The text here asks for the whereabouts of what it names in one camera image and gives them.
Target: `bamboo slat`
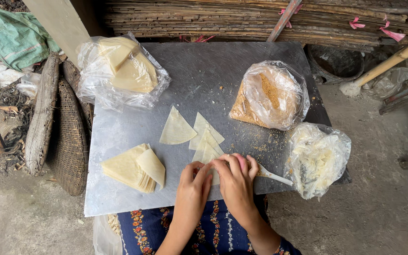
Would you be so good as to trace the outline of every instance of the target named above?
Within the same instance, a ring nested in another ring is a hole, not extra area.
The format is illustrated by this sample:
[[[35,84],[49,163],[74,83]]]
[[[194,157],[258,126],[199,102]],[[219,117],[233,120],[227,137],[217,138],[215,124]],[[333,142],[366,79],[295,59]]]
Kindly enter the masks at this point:
[[[131,31],[136,37],[217,36],[266,40],[287,0],[108,0],[105,24],[115,35]],[[352,29],[349,21],[359,17],[364,28]],[[300,41],[371,51],[388,42],[379,28],[407,36],[398,44],[408,45],[408,0],[349,1],[303,0],[292,28],[285,28],[277,41]]]

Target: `floral skirt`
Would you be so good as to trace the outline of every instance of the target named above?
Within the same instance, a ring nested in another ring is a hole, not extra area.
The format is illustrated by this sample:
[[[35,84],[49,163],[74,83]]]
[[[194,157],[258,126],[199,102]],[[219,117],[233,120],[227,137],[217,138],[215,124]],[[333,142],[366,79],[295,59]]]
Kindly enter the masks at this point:
[[[255,204],[268,222],[266,195],[256,195]],[[173,217],[174,206],[118,213],[123,255],[153,255],[163,242]],[[224,200],[208,201],[201,221],[182,254],[254,254],[248,234],[231,215]],[[281,238],[275,254],[299,255]]]

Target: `round woven tray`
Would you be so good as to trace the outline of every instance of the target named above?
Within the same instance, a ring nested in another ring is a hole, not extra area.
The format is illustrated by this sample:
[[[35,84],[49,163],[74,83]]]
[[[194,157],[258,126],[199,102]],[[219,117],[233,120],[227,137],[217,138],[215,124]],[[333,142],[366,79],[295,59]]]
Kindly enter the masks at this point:
[[[68,84],[71,86],[76,95],[78,83],[80,82],[81,77],[80,72],[75,65],[68,60],[64,61],[62,70],[65,80],[67,80]],[[92,121],[94,118],[94,105],[91,103],[82,102],[80,100],[78,100],[78,102],[81,105],[82,120],[85,123],[85,128],[87,129],[88,142],[90,142],[92,134]]]
[[[62,188],[77,196],[86,187],[88,142],[79,103],[63,78],[59,81],[58,92],[47,164]]]

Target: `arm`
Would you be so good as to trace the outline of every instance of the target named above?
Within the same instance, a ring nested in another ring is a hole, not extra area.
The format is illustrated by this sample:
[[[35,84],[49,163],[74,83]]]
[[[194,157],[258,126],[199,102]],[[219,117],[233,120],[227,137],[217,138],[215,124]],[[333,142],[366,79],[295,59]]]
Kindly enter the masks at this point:
[[[157,255],[180,254],[189,241],[204,211],[212,175],[210,164],[199,161],[187,165],[180,175],[174,205],[173,220]]]
[[[212,164],[220,175],[220,191],[228,210],[237,222],[248,232],[249,239],[259,255],[272,255],[280,246],[281,236],[278,235],[262,219],[253,200],[253,180],[259,171],[258,163],[247,156],[251,163],[238,153],[224,154],[214,159]],[[230,169],[224,163],[229,162]]]

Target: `bag of ground peanuts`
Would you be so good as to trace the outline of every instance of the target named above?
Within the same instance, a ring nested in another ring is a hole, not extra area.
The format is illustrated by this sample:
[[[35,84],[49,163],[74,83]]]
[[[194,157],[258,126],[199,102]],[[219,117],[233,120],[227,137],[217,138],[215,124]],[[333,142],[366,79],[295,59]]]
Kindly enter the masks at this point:
[[[230,117],[290,130],[303,121],[309,107],[305,79],[281,61],[266,60],[246,71]]]

